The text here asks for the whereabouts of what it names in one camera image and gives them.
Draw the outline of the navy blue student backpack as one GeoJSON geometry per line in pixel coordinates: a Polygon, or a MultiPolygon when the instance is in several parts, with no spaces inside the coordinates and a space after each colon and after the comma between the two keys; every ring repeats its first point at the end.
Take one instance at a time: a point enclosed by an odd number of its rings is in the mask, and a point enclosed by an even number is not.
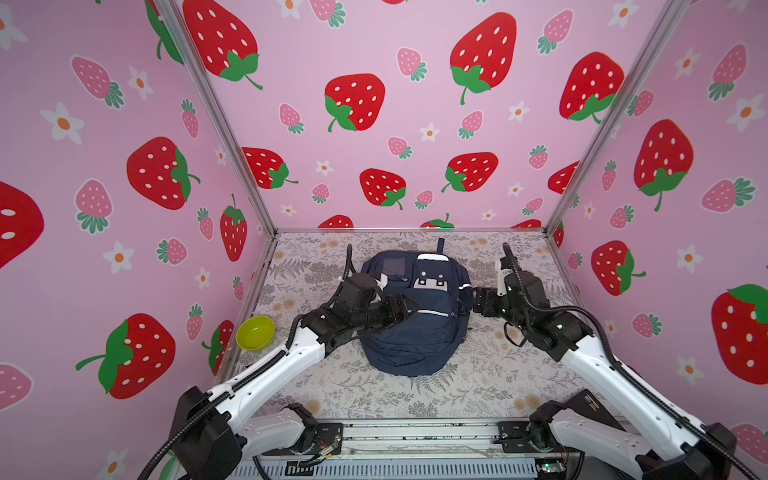
{"type": "Polygon", "coordinates": [[[364,353],[377,370],[432,375],[466,339],[472,284],[467,269],[447,256],[444,246],[440,238],[434,251],[383,251],[364,263],[364,273],[386,277],[385,294],[401,294],[417,305],[405,321],[362,336],[364,353]]]}

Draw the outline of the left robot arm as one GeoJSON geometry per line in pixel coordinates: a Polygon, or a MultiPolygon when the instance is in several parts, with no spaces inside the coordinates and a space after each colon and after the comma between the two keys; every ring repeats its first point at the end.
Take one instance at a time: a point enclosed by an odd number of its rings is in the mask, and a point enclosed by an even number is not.
{"type": "Polygon", "coordinates": [[[384,293],[383,279],[358,272],[347,262],[331,298],[298,315],[284,345],[207,392],[187,390],[177,403],[168,439],[140,478],[149,478],[173,454],[188,479],[225,479],[246,454],[295,445],[311,424],[297,409],[289,411],[287,420],[268,418],[263,434],[251,418],[294,377],[355,340],[357,332],[378,333],[416,313],[417,303],[406,295],[384,293]]]}

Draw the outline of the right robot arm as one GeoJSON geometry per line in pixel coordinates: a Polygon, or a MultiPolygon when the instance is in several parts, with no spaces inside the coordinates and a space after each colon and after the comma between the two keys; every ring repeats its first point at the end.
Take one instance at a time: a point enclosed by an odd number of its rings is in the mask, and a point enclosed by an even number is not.
{"type": "Polygon", "coordinates": [[[589,311],[551,306],[541,280],[520,267],[508,243],[502,247],[498,283],[475,289],[474,311],[519,330],[525,343],[586,380],[635,428],[625,431],[550,401],[529,418],[532,446],[539,451],[576,449],[633,479],[727,479],[732,470],[755,478],[736,457],[731,430],[720,423],[703,424],[626,368],[589,311]]]}

